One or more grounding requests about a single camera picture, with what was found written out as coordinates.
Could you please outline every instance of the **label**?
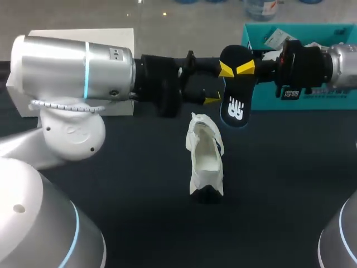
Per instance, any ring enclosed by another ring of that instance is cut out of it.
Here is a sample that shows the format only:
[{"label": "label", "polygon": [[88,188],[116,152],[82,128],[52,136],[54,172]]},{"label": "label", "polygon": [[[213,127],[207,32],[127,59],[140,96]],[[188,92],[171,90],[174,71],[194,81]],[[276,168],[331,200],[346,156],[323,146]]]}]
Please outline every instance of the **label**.
[{"label": "label", "polygon": [[280,50],[283,48],[285,41],[289,40],[297,39],[280,29],[276,29],[264,44],[271,47],[272,49]]},{"label": "label", "polygon": [[278,1],[271,1],[271,2],[265,2],[263,6],[263,16],[269,16],[269,15],[274,15],[277,13],[278,9]]},{"label": "label", "polygon": [[350,89],[346,90],[327,90],[312,89],[312,94],[304,95],[303,99],[346,99],[350,94]]},{"label": "label", "polygon": [[301,94],[301,90],[298,89],[291,89],[291,88],[284,88],[283,96],[281,100],[283,101],[296,101],[299,99]]}]

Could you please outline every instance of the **screw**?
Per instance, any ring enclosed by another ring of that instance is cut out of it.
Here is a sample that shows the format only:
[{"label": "screw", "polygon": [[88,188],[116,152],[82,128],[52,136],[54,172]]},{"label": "screw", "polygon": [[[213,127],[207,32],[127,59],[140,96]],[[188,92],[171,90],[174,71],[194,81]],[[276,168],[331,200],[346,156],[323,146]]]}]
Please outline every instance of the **screw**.
[{"label": "screw", "polygon": [[119,92],[117,90],[111,90],[109,94],[113,97],[116,97],[117,95],[119,95]]}]

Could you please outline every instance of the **white shoe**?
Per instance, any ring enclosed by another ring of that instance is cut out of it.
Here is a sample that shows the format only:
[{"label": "white shoe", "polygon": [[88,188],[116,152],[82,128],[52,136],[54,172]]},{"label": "white shoe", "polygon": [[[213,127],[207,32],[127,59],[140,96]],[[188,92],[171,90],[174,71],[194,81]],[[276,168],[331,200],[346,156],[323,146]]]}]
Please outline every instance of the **white shoe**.
[{"label": "white shoe", "polygon": [[190,195],[223,196],[223,166],[221,156],[224,154],[221,134],[217,125],[205,114],[192,113],[189,131],[186,136],[186,148],[191,151],[192,177]]}]

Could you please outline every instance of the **dark table surface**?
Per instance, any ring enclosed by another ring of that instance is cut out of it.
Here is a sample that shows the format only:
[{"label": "dark table surface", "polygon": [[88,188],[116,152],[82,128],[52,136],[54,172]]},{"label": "dark table surface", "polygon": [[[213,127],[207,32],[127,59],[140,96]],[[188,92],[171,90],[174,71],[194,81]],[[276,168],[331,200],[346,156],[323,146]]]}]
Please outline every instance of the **dark table surface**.
[{"label": "dark table surface", "polygon": [[[219,205],[189,198],[191,112],[206,113],[221,131]],[[104,118],[107,137],[91,159],[43,174],[102,230],[108,268],[316,268],[322,229],[357,189],[356,118],[357,111],[253,112],[235,130],[221,122],[219,104],[187,104],[175,119],[139,104],[134,117]],[[21,118],[0,94],[1,136],[36,120]]]}]

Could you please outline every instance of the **light strip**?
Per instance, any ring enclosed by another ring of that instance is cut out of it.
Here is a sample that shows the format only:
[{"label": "light strip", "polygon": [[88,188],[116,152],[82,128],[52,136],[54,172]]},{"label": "light strip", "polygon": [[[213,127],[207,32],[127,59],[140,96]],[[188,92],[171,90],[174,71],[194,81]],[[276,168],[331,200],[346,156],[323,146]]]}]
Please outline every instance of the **light strip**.
[{"label": "light strip", "polygon": [[342,242],[344,243],[348,254],[351,256],[351,258],[354,260],[354,262],[357,264],[357,259],[355,257],[355,255],[353,255],[352,250],[350,249],[350,247],[347,245],[344,233],[342,231],[342,212],[344,211],[345,205],[347,204],[348,200],[346,201],[346,203],[343,205],[343,207],[341,208],[341,212],[340,212],[340,219],[339,219],[339,226],[340,226],[340,234],[341,234],[341,238],[342,238]]},{"label": "light strip", "polygon": [[89,80],[89,43],[85,43],[85,58],[84,58],[84,91],[83,98],[87,99],[88,97],[88,80]]},{"label": "light strip", "polygon": [[76,213],[76,231],[74,233],[74,238],[73,238],[73,241],[72,241],[72,245],[71,247],[69,248],[68,250],[68,253],[66,255],[66,257],[63,259],[63,261],[61,262],[61,264],[58,266],[58,268],[64,268],[65,265],[67,264],[69,258],[71,257],[73,251],[74,251],[74,248],[77,244],[77,239],[78,239],[78,233],[79,233],[79,216],[78,216],[78,211],[76,209],[76,206],[72,203],[73,207],[74,207],[74,212]]}]

